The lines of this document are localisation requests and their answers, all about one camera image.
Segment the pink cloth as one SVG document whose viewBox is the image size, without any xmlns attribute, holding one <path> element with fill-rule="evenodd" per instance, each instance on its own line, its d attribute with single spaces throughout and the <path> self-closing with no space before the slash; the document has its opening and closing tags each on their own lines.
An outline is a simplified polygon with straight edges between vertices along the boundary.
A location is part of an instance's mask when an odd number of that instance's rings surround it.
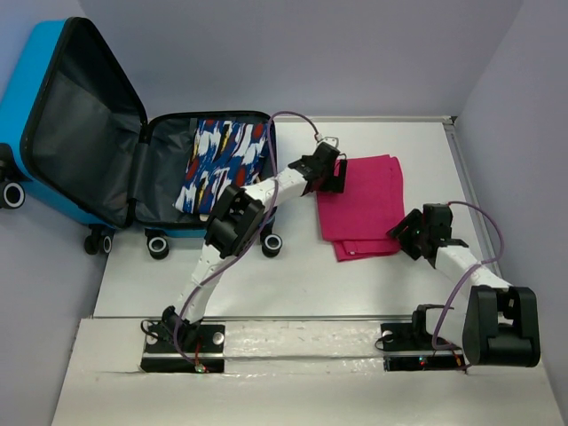
<svg viewBox="0 0 568 426">
<path fill-rule="evenodd" d="M 322 239 L 338 262 L 391 256 L 400 244 L 388 231 L 405 217 L 398 158 L 387 154 L 347 161 L 342 193 L 317 193 Z"/>
</svg>

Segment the blue white patterned cloth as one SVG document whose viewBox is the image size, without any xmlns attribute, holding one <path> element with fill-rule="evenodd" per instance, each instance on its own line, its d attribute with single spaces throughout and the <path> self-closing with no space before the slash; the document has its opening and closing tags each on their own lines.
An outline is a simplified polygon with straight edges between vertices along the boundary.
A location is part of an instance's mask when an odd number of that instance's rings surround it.
<svg viewBox="0 0 568 426">
<path fill-rule="evenodd" d="M 226 187 L 250 185 L 260 178 L 268 152 L 265 122 L 199 120 L 173 207 L 181 213 L 208 215 Z"/>
</svg>

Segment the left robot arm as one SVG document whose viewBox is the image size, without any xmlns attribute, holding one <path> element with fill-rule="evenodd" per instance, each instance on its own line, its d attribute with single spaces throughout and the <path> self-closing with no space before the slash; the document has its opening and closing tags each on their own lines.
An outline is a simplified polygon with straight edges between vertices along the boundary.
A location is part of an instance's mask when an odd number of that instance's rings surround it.
<svg viewBox="0 0 568 426">
<path fill-rule="evenodd" d="M 291 162 L 273 177 L 253 185 L 226 187 L 209 215 L 201 254 L 189 283 L 177 303 L 162 313 L 161 327 L 173 348 L 185 351 L 194 345 L 223 273 L 258 238 L 274 208 L 318 190 L 341 191 L 346 169 L 336 167 L 340 155 L 336 145 L 322 141 L 313 154 Z"/>
</svg>

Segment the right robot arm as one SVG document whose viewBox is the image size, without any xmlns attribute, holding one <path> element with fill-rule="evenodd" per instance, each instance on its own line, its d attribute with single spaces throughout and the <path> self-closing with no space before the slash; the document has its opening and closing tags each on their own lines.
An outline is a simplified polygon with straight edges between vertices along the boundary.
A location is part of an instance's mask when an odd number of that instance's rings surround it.
<svg viewBox="0 0 568 426">
<path fill-rule="evenodd" d="M 420 304 L 408 327 L 410 341 L 433 351 L 460 351 L 459 366 L 536 367 L 540 363 L 538 303 L 528 287 L 492 272 L 453 236 L 450 204 L 413 209 L 388 231 L 413 260 L 425 259 L 454 283 L 443 304 Z"/>
</svg>

